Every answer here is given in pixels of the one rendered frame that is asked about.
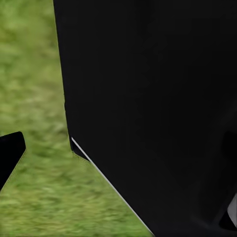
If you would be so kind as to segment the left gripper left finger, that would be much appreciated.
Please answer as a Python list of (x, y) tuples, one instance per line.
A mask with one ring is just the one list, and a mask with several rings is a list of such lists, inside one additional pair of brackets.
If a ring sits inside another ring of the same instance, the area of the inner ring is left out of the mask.
[(26, 150), (21, 131), (0, 137), (0, 191)]

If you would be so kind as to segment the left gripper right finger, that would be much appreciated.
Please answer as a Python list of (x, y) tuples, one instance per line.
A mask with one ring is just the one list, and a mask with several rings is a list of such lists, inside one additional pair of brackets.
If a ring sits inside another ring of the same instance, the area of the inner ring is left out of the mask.
[(237, 171), (237, 133), (226, 131), (221, 149)]

